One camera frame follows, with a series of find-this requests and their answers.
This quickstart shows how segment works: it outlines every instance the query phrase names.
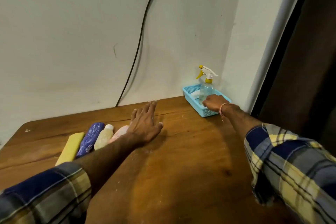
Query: basket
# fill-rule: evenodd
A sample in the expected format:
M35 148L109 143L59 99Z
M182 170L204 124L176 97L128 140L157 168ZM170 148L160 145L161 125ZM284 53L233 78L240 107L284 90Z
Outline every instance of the basket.
M198 99L193 99L191 97L191 93L199 90L201 87L201 84L195 84L195 85L191 85L191 86L187 86L183 88L183 94L184 97L187 99L187 101L189 102L189 104L191 104L191 106L196 110L196 112L198 112L198 114L202 117L208 117L211 115L215 115L218 114L218 112L214 112L209 110L207 107L200 105L198 103ZM220 93L218 90L215 90L215 94L216 95L222 95L227 101L229 101L231 103L231 99L229 99L227 96L223 95L222 93Z

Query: plaid shirt sleeve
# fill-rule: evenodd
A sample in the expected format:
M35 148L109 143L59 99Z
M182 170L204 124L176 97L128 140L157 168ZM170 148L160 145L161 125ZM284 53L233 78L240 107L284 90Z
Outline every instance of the plaid shirt sleeve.
M84 223L90 198L86 172L66 162L0 192L0 224Z
M318 142L263 124L244 145L260 204L280 196L305 223L336 223L336 158Z

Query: white wall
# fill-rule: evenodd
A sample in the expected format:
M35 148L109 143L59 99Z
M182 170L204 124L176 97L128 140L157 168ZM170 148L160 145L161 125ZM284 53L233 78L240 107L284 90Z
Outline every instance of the white wall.
M0 0L0 142L30 120L113 107L147 1ZM237 3L154 0L121 105L182 95L200 64L221 74Z
M220 89L250 112L296 0L239 0Z

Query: wooden table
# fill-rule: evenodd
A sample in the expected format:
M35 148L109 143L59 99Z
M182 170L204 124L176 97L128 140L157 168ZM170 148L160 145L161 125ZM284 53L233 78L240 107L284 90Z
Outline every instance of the wooden table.
M55 165L70 134L94 122L117 130L143 104L28 122L0 151L0 190ZM258 205L243 141L219 115L184 97L158 101L161 134L134 151L93 198L87 223L289 223L280 204Z

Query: white bottle cap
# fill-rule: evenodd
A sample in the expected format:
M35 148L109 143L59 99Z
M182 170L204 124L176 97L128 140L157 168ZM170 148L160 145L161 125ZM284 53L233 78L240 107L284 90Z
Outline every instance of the white bottle cap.
M105 126L105 129L114 129L114 127L111 125L111 124L107 124L106 126Z

